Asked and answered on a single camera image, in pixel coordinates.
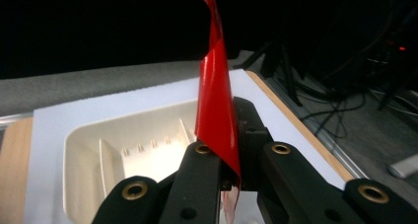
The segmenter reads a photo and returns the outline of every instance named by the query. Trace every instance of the red cloth strip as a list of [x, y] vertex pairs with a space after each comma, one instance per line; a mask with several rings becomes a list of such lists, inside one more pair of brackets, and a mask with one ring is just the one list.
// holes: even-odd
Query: red cloth strip
[[204, 0], [211, 13], [209, 53], [200, 64], [196, 136], [240, 177], [238, 132], [221, 20], [215, 0]]

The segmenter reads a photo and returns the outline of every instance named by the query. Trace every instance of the wooden edge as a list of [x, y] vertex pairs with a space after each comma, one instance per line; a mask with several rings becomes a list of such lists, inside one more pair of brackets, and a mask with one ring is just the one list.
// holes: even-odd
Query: wooden edge
[[305, 136], [314, 149], [325, 159], [325, 161], [335, 170], [335, 172], [345, 181], [353, 180], [354, 177], [345, 169], [345, 167], [322, 145], [322, 143], [301, 123], [301, 121], [289, 110], [283, 102], [277, 98], [276, 94], [253, 72], [246, 71], [248, 76], [265, 95], [276, 105], [276, 107], [298, 128]]
[[0, 150], [0, 223], [23, 223], [33, 119], [12, 123]]

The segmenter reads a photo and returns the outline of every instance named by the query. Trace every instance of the gray floor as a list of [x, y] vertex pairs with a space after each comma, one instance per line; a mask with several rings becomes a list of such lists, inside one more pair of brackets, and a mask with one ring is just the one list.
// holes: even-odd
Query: gray floor
[[[283, 78], [280, 71], [276, 72], [276, 77], [265, 80], [299, 118], [314, 112], [333, 110], [330, 103], [315, 99], [300, 90], [298, 90], [298, 98], [303, 106], [298, 107], [290, 100], [284, 83], [281, 83], [283, 81], [277, 80], [278, 78]], [[307, 86], [319, 91], [323, 90], [309, 76], [304, 80], [296, 76], [295, 78]], [[390, 101], [387, 107], [378, 110], [382, 96], [368, 91], [364, 95], [349, 97], [341, 104], [341, 108], [362, 106], [357, 110], [345, 112], [341, 121], [335, 114], [317, 136], [331, 151], [341, 149], [354, 162], [360, 170], [355, 171], [356, 177], [366, 177], [385, 184], [418, 208], [418, 174], [411, 175], [407, 179], [399, 179], [387, 170], [389, 165], [418, 154], [418, 116], [409, 113], [395, 101]], [[316, 133], [318, 125], [326, 117], [327, 114], [314, 116], [304, 120], [304, 123]], [[335, 138], [332, 134], [336, 133], [343, 138]]]
[[[230, 66], [243, 62], [251, 52], [243, 51], [238, 59], [231, 60]], [[262, 58], [249, 69], [257, 72]], [[74, 73], [56, 74], [31, 78], [0, 80], [0, 117], [10, 114], [32, 112], [35, 109], [90, 97], [135, 90], [158, 84], [169, 83], [186, 78], [197, 77], [199, 62], [171, 62], [136, 66], [114, 67]], [[308, 95], [300, 94], [303, 107], [299, 108], [287, 98], [283, 86], [276, 80], [266, 79], [268, 85], [295, 112], [303, 117], [311, 112], [331, 110], [330, 104], [316, 103]], [[303, 83], [320, 89], [314, 80]], [[379, 181], [411, 202], [418, 208], [418, 174], [401, 180], [387, 172], [387, 166], [418, 153], [418, 120], [416, 116], [396, 112], [390, 108], [378, 111], [379, 99], [373, 94], [365, 94], [364, 105], [355, 111], [346, 112], [342, 123], [346, 127], [347, 137], [334, 139], [330, 133], [343, 134], [338, 116], [331, 118], [326, 129], [318, 135], [333, 151], [341, 148], [339, 155], [348, 155], [348, 159], [357, 165], [353, 173], [356, 177], [369, 177]], [[361, 95], [348, 99], [344, 107], [351, 108], [363, 102]], [[316, 116], [307, 119], [307, 127], [315, 128], [324, 119]]]

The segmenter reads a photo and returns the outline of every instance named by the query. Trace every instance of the dark background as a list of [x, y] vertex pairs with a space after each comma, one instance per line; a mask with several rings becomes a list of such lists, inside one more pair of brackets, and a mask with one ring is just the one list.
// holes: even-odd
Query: dark background
[[[416, 68], [413, 54], [405, 53], [392, 57], [389, 68], [365, 62], [389, 50], [391, 33], [414, 23], [405, 19], [415, 0], [217, 2], [229, 58], [274, 38], [287, 45], [302, 76], [311, 73], [337, 89], [361, 80], [381, 83], [371, 76], [375, 71], [391, 82], [396, 79], [390, 75], [403, 77]], [[0, 11], [3, 79], [201, 59], [208, 50], [210, 19], [202, 0], [0, 0]], [[403, 28], [396, 48], [416, 50], [411, 30], [417, 26], [407, 34]], [[418, 88], [415, 81], [407, 86]]]

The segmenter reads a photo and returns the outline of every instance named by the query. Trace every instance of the white plastic container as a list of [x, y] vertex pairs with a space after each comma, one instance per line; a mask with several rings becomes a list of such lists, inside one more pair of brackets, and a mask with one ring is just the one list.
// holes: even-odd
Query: white plastic container
[[64, 211], [91, 223], [115, 185], [132, 176], [156, 182], [175, 172], [195, 141], [196, 101], [100, 121], [72, 131], [64, 148]]

